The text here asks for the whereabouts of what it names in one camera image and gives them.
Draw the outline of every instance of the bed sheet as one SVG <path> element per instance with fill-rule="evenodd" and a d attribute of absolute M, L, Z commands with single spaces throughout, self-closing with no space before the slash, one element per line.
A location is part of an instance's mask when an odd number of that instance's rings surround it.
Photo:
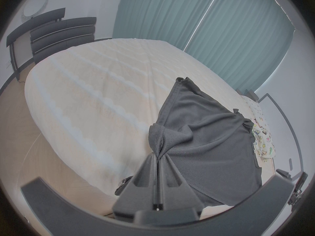
<path fill-rule="evenodd" d="M 55 53 L 29 73 L 25 97 L 31 116 L 57 155 L 105 194 L 134 175 L 146 156 L 149 126 L 177 77 L 233 112 L 253 113 L 218 75 L 164 41 L 111 39 Z M 262 180 L 273 174 L 263 163 Z"/>

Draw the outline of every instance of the cartoon print fabric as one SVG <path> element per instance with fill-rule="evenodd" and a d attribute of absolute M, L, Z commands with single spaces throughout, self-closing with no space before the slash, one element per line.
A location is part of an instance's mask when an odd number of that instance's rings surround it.
<path fill-rule="evenodd" d="M 266 162 L 268 158 L 273 158 L 276 155 L 269 126 L 265 121 L 259 104 L 246 96 L 242 97 L 255 117 L 254 120 L 251 120 L 254 123 L 253 134 L 256 138 L 254 142 L 255 151 L 258 156 L 264 158 L 263 162 Z"/>

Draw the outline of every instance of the gray cloth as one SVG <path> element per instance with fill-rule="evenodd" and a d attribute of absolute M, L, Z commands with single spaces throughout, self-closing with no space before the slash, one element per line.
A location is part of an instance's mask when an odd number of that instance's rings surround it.
<path fill-rule="evenodd" d="M 262 186 L 253 123 L 177 78 L 149 129 L 157 158 L 167 153 L 205 206 L 234 206 Z"/>

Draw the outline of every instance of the gray garment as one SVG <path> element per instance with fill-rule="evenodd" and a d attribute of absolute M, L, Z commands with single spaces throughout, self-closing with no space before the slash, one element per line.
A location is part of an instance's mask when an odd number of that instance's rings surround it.
<path fill-rule="evenodd" d="M 177 78 L 149 129 L 157 158 L 167 153 L 205 206 L 234 206 L 262 186 L 253 123 Z"/>

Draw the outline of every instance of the green curtain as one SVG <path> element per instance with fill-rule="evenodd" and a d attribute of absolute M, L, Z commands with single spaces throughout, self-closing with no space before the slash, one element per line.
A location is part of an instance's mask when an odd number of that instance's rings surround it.
<path fill-rule="evenodd" d="M 183 50 L 212 0 L 121 0 L 112 38 L 163 40 Z"/>
<path fill-rule="evenodd" d="M 113 38 L 167 41 L 184 50 L 213 0 L 121 0 Z M 214 0 L 185 52 L 232 88 L 255 91 L 277 68 L 294 27 L 274 0 Z"/>

